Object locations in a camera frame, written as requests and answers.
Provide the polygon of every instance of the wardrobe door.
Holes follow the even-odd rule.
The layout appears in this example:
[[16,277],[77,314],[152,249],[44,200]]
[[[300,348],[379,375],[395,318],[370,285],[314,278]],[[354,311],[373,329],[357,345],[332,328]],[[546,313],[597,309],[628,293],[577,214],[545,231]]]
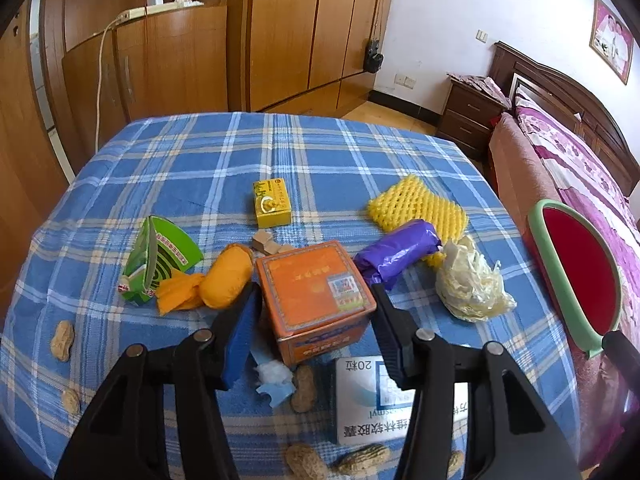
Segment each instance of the wardrobe door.
[[[127,120],[120,100],[118,77],[113,57],[113,31],[107,32],[102,47],[102,86],[100,88],[100,133],[98,147],[111,139]],[[82,143],[95,153],[95,100],[98,89],[98,53],[102,35],[73,47],[62,58],[66,94]]]
[[270,114],[336,117],[340,81],[316,88],[265,110]]
[[116,29],[130,120],[226,112],[226,7],[153,14]]
[[354,0],[318,0],[309,88],[340,79]]
[[253,0],[250,110],[261,110],[308,88],[318,0]]
[[0,37],[0,326],[31,235],[68,186],[36,103],[30,6],[22,4]]
[[338,96],[338,109],[336,115],[343,117],[351,110],[363,104],[369,96],[376,80],[375,74],[363,72],[349,76],[340,81],[340,94]]
[[376,0],[355,0],[353,4],[347,54],[342,71],[343,77],[357,74],[363,70],[364,54],[371,35],[375,7]]

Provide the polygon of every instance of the pink bedsheet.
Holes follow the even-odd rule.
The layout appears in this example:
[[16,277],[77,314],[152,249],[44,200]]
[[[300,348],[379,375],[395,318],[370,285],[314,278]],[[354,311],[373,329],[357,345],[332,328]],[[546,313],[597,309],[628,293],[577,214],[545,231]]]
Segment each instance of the pink bedsheet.
[[[623,282],[620,330],[637,348],[640,234],[625,197],[587,145],[535,103],[517,97],[516,114],[520,128],[503,117],[490,145],[500,199],[521,232],[526,213],[542,198],[560,199],[596,226]],[[580,465],[587,467],[598,463],[619,435],[627,388],[606,357],[587,360],[568,340],[580,400]]]

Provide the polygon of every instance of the white wall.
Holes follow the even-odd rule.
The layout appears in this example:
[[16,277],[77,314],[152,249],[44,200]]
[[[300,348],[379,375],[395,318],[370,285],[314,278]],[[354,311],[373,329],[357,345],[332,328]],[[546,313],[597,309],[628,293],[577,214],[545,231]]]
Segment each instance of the white wall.
[[[640,160],[640,49],[634,45],[627,86],[590,47],[594,0],[392,0],[375,88],[441,113],[446,72],[484,75],[492,44],[503,41],[591,90],[622,129]],[[603,0],[614,8],[610,0]],[[487,31],[486,44],[476,40]],[[394,85],[401,73],[413,90]],[[640,190],[632,210],[640,218]]]

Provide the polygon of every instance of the green plastic frame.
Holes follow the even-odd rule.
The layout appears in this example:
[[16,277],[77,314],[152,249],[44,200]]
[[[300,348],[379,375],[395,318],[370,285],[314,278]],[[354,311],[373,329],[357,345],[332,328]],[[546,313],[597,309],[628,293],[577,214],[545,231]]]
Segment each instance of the green plastic frame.
[[547,279],[553,288],[556,302],[562,311],[564,322],[576,346],[587,354],[587,359],[591,359],[602,352],[602,336],[591,327],[587,317],[584,315],[580,303],[575,297],[569,278],[564,272],[564,267],[562,267],[556,248],[551,241],[551,236],[543,217],[544,209],[549,207],[567,213],[584,225],[598,241],[607,256],[616,283],[616,313],[610,330],[618,328],[622,309],[622,285],[618,266],[609,246],[600,233],[596,231],[591,222],[569,206],[556,202],[556,200],[540,200],[527,215],[529,231],[540,255],[540,260],[545,267]]

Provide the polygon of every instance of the yellow box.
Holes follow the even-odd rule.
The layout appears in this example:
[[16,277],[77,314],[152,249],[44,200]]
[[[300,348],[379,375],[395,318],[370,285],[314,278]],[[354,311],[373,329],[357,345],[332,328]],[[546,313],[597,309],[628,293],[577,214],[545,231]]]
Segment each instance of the yellow box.
[[291,202],[283,179],[254,182],[254,202],[260,229],[291,223]]

